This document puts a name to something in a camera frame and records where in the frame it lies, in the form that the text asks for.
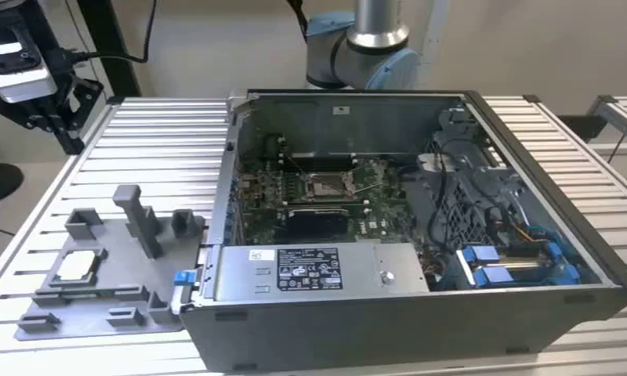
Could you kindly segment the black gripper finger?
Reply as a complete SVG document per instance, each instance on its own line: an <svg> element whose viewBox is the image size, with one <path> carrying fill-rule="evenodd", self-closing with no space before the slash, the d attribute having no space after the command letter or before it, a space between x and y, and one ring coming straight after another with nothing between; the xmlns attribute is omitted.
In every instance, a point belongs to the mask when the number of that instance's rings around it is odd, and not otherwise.
<svg viewBox="0 0 627 376"><path fill-rule="evenodd" d="M77 74L60 76L56 84L55 136L66 154L81 154L85 150L81 133L103 94L105 85Z"/></svg>
<svg viewBox="0 0 627 376"><path fill-rule="evenodd" d="M46 132L67 130L67 101L54 96L8 103L0 97L0 115L26 129L40 128Z"/></svg>

